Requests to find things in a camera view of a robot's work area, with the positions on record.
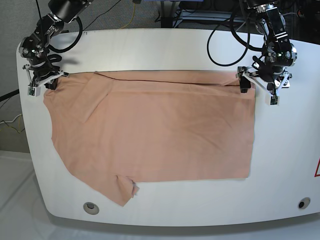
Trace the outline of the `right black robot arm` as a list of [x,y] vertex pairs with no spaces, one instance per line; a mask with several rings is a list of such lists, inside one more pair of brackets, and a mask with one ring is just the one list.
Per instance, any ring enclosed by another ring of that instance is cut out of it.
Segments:
[[[29,96],[39,96],[42,86],[55,90],[58,78],[69,76],[54,63],[62,61],[60,54],[70,51],[79,42],[83,33],[79,15],[91,4],[91,0],[51,0],[48,3],[50,13],[40,16],[34,32],[21,41],[18,52],[28,61],[22,68],[29,80]],[[63,32],[65,24],[72,22],[77,22],[79,27],[73,43],[63,49],[52,46],[51,39]]]

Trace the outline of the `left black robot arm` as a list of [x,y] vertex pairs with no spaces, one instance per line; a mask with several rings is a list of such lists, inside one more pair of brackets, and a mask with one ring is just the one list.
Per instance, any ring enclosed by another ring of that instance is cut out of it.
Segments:
[[[234,20],[238,13],[242,13],[244,24],[250,25],[250,15],[255,17],[256,30],[263,35],[263,46],[254,47],[250,44],[251,31],[247,30],[247,39],[242,40],[234,29]],[[288,67],[295,64],[298,53],[285,29],[285,19],[279,12],[273,0],[241,0],[226,19],[232,36],[249,50],[259,52],[259,57],[253,56],[250,66],[239,66],[236,77],[239,81],[241,93],[247,93],[252,84],[270,96],[271,104],[276,104],[280,90],[289,87],[291,73]]]

